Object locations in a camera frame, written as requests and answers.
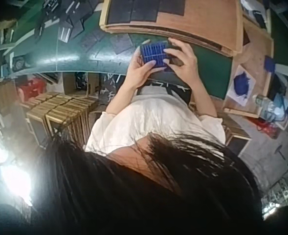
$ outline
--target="red object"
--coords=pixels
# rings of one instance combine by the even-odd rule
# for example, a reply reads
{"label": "red object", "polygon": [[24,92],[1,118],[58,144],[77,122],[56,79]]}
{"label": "red object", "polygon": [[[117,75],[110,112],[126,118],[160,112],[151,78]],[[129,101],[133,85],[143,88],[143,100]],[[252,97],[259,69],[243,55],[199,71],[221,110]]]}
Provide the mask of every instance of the red object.
{"label": "red object", "polygon": [[27,82],[27,85],[18,87],[18,94],[21,102],[28,101],[31,97],[36,97],[44,93],[46,83],[38,78],[33,78]]}
{"label": "red object", "polygon": [[262,118],[247,118],[249,121],[257,125],[257,130],[260,132],[263,132],[267,134],[272,139],[277,139],[279,136],[281,129],[278,128],[275,123],[273,122],[267,122],[263,120]]}

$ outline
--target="white paper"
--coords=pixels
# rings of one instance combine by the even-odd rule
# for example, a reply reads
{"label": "white paper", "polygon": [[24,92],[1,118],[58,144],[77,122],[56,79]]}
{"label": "white paper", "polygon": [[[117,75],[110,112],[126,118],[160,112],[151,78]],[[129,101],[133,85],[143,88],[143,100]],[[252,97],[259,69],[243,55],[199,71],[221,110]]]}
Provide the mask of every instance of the white paper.
{"label": "white paper", "polygon": [[[234,90],[234,78],[237,76],[237,75],[240,75],[242,74],[243,72],[246,73],[247,75],[247,78],[249,79],[249,90],[248,90],[248,94],[247,95],[241,95],[241,96],[238,96]],[[239,103],[240,105],[242,106],[246,106],[247,104],[247,101],[249,100],[250,96],[251,96],[251,93],[252,93],[252,90],[253,88],[255,87],[255,84],[256,84],[256,80],[249,74],[247,73],[247,71],[242,67],[242,66],[238,66],[237,67],[237,70],[236,70],[236,73],[235,73],[235,76],[234,78],[232,79],[232,82],[231,82],[231,86],[230,88],[228,89],[227,91],[227,96],[230,97],[232,100],[236,101],[237,103]]]}

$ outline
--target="woman's right hand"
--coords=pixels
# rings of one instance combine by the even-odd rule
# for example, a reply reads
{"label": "woman's right hand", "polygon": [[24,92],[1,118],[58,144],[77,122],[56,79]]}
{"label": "woman's right hand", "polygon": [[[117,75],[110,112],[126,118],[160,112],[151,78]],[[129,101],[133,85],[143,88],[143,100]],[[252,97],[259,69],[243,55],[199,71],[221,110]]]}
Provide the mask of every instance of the woman's right hand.
{"label": "woman's right hand", "polygon": [[177,57],[183,62],[182,66],[172,65],[168,59],[163,60],[176,74],[182,79],[189,87],[193,87],[195,83],[200,80],[198,74],[198,61],[194,54],[192,47],[180,40],[169,38],[169,41],[177,47],[180,47],[182,51],[171,48],[164,49],[164,52]]}

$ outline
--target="white shirt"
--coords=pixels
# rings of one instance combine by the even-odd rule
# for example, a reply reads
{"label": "white shirt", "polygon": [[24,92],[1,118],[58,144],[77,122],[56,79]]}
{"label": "white shirt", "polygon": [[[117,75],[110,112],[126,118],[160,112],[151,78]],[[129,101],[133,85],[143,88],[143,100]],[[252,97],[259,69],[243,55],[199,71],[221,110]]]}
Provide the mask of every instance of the white shirt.
{"label": "white shirt", "polygon": [[225,143],[222,119],[197,117],[175,92],[172,96],[165,88],[149,86],[118,115],[102,113],[92,128],[85,151],[107,155],[133,145],[149,133],[165,138],[191,134]]}

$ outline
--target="plastic bottle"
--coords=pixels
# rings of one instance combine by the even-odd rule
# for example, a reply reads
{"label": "plastic bottle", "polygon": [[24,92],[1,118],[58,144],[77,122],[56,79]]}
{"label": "plastic bottle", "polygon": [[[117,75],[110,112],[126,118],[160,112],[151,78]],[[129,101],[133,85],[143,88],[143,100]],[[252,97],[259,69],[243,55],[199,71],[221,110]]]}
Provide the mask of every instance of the plastic bottle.
{"label": "plastic bottle", "polygon": [[261,94],[254,95],[253,100],[255,103],[261,107],[264,111],[268,111],[272,114],[275,114],[276,117],[281,118],[284,115],[284,110],[282,108],[277,107],[272,100],[268,97],[265,97]]}

